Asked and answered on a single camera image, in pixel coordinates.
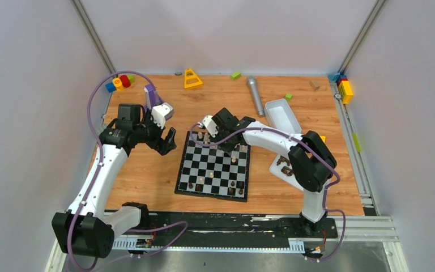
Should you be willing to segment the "black white chessboard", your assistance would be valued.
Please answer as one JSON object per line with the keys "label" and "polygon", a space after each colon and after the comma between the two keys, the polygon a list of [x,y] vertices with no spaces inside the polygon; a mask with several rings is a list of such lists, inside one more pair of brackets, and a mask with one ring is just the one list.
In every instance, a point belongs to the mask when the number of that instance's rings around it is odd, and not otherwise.
{"label": "black white chessboard", "polygon": [[175,194],[211,197],[229,201],[248,200],[249,145],[238,145],[230,155],[213,147],[203,147],[204,138],[188,132],[177,175]]}

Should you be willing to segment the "silver microphone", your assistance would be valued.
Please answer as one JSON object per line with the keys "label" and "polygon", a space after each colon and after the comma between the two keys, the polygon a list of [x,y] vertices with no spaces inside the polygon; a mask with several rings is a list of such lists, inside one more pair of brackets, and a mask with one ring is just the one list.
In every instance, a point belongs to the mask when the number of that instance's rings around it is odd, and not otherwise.
{"label": "silver microphone", "polygon": [[252,75],[248,76],[246,79],[246,84],[249,87],[250,95],[251,95],[251,98],[253,100],[253,103],[254,103],[254,106],[255,106],[255,109],[257,111],[258,116],[264,117],[265,111],[263,108],[261,96],[260,96],[259,91],[258,91],[257,80],[256,80],[255,76],[252,76]]}

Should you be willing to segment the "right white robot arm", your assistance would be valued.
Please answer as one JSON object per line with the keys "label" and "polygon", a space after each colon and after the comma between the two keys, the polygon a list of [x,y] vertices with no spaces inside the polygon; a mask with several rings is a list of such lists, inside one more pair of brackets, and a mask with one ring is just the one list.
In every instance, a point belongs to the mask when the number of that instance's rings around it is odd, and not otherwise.
{"label": "right white robot arm", "polygon": [[330,180],[335,177],[339,182],[340,178],[335,170],[336,159],[318,133],[287,133],[248,116],[238,119],[227,108],[205,116],[196,126],[209,133],[211,146],[227,153],[244,144],[264,148],[287,159],[304,194],[302,232],[313,237],[323,230],[322,219],[328,212],[327,190],[333,186]]}

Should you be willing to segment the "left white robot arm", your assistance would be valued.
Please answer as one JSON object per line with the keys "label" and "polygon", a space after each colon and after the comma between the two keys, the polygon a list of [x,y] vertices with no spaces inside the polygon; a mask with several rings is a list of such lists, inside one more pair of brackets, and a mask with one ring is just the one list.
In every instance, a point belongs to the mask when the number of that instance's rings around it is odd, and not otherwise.
{"label": "left white robot arm", "polygon": [[99,134],[96,158],[80,192],[65,212],[55,213],[52,227],[60,249],[67,254],[105,258],[116,238],[134,230],[146,233],[151,226],[147,206],[125,203],[110,216],[105,206],[115,179],[132,149],[144,143],[164,156],[176,148],[176,131],[165,138],[165,123],[174,109],[162,103],[151,109],[139,104],[120,104],[118,116]]}

